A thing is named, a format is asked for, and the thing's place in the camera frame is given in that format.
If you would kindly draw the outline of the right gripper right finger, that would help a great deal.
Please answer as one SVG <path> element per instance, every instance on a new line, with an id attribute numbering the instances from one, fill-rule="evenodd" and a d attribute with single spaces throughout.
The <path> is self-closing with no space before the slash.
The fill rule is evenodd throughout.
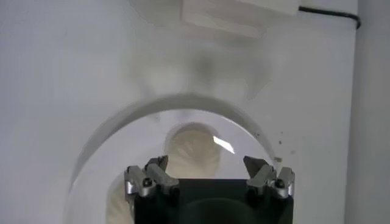
<path id="1" fill-rule="evenodd" d="M 253 189 L 256 195 L 262 196 L 270 189 L 275 198 L 294 196 L 295 173 L 290 167 L 282 167 L 277 175 L 274 167 L 264 159 L 245 156 L 244 165 L 250 176 L 246 181 L 247 187 Z"/>

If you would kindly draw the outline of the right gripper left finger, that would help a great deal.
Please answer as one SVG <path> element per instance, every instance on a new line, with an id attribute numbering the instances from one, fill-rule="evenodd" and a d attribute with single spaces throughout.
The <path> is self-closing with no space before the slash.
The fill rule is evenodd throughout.
<path id="1" fill-rule="evenodd" d="M 151 158 L 143 169 L 139 166 L 129 166 L 124 171 L 126 200 L 153 197 L 157 191 L 173 198 L 178 197 L 179 180 L 165 172 L 167 166 L 167 155 Z"/>

